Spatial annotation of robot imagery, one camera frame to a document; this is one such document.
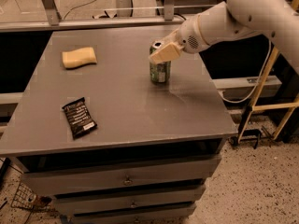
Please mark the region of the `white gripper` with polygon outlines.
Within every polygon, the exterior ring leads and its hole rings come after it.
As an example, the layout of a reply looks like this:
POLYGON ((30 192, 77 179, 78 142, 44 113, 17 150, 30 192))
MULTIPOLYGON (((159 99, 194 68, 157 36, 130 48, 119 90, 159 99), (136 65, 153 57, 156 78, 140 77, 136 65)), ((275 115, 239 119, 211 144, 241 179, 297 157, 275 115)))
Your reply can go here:
POLYGON ((183 22, 175 32, 162 39, 162 47, 149 56, 153 64, 178 59, 182 50, 186 53, 198 53, 209 48, 200 31, 198 16, 192 16, 183 22))

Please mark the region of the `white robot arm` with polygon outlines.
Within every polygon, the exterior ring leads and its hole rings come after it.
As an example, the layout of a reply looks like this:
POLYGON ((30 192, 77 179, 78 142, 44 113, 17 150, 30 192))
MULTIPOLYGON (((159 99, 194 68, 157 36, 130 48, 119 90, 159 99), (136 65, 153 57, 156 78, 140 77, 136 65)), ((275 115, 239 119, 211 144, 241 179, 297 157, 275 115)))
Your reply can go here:
POLYGON ((157 64, 177 59, 182 52, 194 54, 222 41, 262 34, 299 73, 299 14, 286 0, 225 0, 195 14, 151 53, 157 64))

